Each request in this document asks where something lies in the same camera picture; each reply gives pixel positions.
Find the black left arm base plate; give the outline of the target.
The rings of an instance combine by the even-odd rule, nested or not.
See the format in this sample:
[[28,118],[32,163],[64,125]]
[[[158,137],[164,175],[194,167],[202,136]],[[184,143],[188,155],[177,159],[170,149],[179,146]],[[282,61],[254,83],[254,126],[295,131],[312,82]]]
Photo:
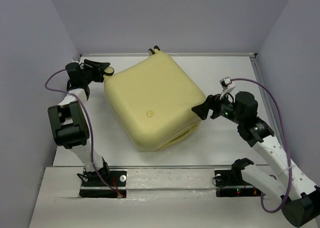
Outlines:
[[127,197],[127,170],[111,169],[111,176],[101,174],[104,182],[97,176],[89,177],[85,169],[78,173],[81,180],[79,196],[82,198],[126,198]]

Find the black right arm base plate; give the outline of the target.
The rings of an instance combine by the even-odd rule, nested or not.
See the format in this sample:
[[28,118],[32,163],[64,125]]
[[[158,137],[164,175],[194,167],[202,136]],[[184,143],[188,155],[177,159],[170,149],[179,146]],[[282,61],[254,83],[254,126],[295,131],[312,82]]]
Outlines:
[[261,191],[245,182],[231,170],[220,169],[214,171],[212,183],[216,188],[216,196],[223,197],[258,197]]

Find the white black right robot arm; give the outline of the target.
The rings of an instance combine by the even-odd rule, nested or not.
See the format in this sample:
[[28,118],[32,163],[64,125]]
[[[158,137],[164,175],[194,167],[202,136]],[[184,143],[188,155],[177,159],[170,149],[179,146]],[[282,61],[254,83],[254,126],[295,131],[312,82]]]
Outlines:
[[240,91],[233,101],[220,94],[209,95],[192,111],[206,120],[224,117],[237,124],[240,137],[258,153],[276,175],[272,178],[247,159],[238,159],[232,166],[230,178],[236,184],[247,182],[262,194],[280,201],[286,220],[301,227],[320,214],[320,187],[308,178],[289,158],[273,130],[258,117],[258,102],[253,94]]

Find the pale yellow hard-shell suitcase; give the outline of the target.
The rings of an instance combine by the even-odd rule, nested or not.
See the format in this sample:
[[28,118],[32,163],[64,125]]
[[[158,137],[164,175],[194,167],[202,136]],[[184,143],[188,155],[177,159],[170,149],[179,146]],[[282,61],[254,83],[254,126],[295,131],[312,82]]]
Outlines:
[[138,64],[105,77],[104,93],[132,142],[145,151],[175,144],[193,133],[201,119],[192,107],[203,91],[158,46]]

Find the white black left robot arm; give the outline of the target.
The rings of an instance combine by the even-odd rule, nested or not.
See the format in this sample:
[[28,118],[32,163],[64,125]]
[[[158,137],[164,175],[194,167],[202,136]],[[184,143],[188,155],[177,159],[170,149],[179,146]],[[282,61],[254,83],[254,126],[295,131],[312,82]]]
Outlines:
[[114,74],[110,63],[85,59],[71,62],[64,71],[68,75],[64,99],[48,108],[50,127],[57,146],[62,146],[77,156],[84,165],[84,173],[78,177],[83,182],[96,181],[108,184],[111,172],[107,162],[94,149],[94,135],[89,114],[84,103],[89,99],[92,82],[101,83]]

